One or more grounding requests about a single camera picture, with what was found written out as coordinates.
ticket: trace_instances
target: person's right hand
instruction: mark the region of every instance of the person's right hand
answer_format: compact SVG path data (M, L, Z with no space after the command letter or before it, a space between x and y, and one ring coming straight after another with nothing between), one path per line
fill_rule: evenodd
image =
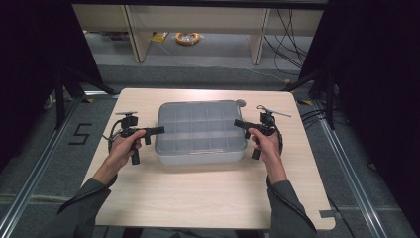
M263 161L267 163L269 160L275 160L275 158L281 156L280 143L276 132L271 136L266 136L255 128L250 128L248 131L253 135L252 140L256 143L254 148L262 152L261 157Z
M253 135L252 140L256 143L254 149L261 151L261 157L265 162L271 184L287 180L286 171L281 160L277 133L266 136L255 128L250 128L248 131Z

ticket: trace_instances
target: metal frame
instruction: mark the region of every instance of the metal frame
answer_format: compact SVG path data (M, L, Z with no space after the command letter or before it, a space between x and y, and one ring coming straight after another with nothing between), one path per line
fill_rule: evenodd
M1 237L10 237L16 224L18 223L22 213L24 212L32 193L40 182L52 156L59 144L68 122L71 119L77 106L80 104L81 98L72 98L70 105L66 111L66 117L63 120L61 126L54 130L52 137L50 138L47 146L44 148L43 153L35 164L33 170L28 176L22 189L17 194L12 205L3 216L0 223L0 235Z
M314 107L316 110L323 108L319 101L314 101ZM379 215L374 209L373 204L371 203L366 193L366 190L359 180L359 177L352 166L352 162L347 157L335 130L331 130L328 122L324 119L321 120L321 125L325 134L327 135L331 147L333 148L337 161L343 170L347 183L349 184L349 187L355 196L356 202L358 203L362 215L365 218L372 237L388 237L386 231L383 228L382 222L380 221Z

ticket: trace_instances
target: plastic storage box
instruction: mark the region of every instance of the plastic storage box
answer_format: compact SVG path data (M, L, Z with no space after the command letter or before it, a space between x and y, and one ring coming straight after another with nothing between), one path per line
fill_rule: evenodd
M233 100L168 102L158 113L155 148L165 165L194 165L235 162L247 146L245 131L234 126L242 120Z

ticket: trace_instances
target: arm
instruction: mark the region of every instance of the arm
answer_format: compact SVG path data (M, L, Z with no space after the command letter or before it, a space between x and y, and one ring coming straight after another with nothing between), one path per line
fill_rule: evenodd
M287 180L276 133L263 135L259 130L250 128L255 149L261 152L268 173L268 198L271 205L271 228L269 237L316 237L316 233L307 222L281 199L290 202L303 214L305 209Z
M37 237L91 237L96 215L111 193L108 187L114 183L117 172L133 155L133 151L130 149L131 145L136 142L136 148L141 148L142 145L138 138L144 134L145 131L140 130L128 138L118 137L112 144L111 152L102 166L75 196L98 189L100 191L67 207L45 226Z

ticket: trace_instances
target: gray sleeve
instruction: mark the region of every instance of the gray sleeve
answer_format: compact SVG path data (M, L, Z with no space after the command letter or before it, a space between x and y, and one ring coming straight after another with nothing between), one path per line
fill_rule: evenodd
M272 190L292 203L305 213L305 208L300 203L290 181L280 181L274 184ZM271 191L268 191L269 203L271 205L271 228L270 238L277 237L316 237L316 233L295 211L286 206Z
M99 181L90 178L76 195L103 186ZM69 206L45 226L37 237L91 237L96 215L110 193L111 190L107 188Z

